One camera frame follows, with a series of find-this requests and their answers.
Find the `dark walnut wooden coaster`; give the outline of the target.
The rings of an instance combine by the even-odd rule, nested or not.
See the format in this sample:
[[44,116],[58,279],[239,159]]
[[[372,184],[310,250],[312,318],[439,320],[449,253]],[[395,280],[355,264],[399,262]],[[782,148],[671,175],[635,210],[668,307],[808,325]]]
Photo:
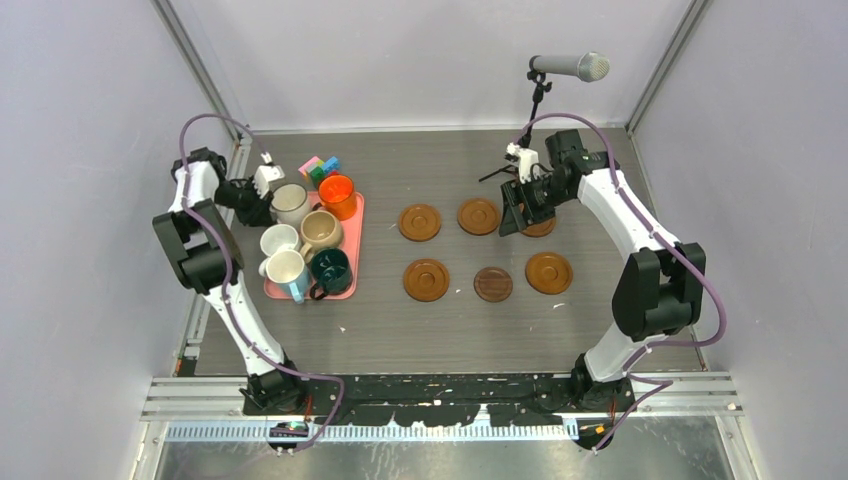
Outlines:
[[484,301],[497,303],[506,300],[513,291],[511,275],[499,267],[485,267],[477,272],[473,282],[476,294]]

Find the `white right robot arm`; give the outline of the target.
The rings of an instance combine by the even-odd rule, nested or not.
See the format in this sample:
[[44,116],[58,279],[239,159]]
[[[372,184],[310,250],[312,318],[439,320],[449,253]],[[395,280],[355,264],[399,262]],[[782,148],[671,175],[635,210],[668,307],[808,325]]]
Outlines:
[[619,174],[610,152],[590,152],[575,130],[549,136],[550,164],[536,151],[511,143],[505,158],[516,177],[500,187],[500,236],[522,232],[554,217],[558,206],[575,200],[597,218],[624,267],[611,300],[613,324],[580,355],[566,392],[571,405],[596,410],[623,394],[626,374],[651,342],[660,342],[699,320],[703,286],[697,275],[706,254],[697,243],[683,244],[656,222]]

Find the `light brown wooden coaster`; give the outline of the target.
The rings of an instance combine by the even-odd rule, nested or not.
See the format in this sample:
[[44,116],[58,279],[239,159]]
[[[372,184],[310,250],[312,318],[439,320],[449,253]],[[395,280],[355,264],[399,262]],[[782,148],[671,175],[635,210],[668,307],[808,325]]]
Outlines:
[[450,285],[450,274],[444,264],[435,259],[418,259],[410,263],[402,276],[405,292],[419,302],[440,299]]

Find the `white mug dark rim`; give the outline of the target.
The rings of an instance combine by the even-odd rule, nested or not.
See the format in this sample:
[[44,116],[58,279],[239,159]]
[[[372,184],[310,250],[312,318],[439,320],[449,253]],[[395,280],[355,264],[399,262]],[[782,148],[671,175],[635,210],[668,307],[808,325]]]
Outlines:
[[270,208],[278,224],[299,228],[312,211],[313,204],[304,186],[289,183],[273,192]]

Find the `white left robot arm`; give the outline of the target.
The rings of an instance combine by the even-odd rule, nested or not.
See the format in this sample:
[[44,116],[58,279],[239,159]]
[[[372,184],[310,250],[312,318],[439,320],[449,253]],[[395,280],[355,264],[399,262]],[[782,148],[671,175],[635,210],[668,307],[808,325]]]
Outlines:
[[244,285],[244,260],[219,208],[227,161],[201,147],[173,163],[174,202],[152,227],[179,283],[217,312],[246,369],[245,403],[260,412],[298,412],[307,389],[262,321]]

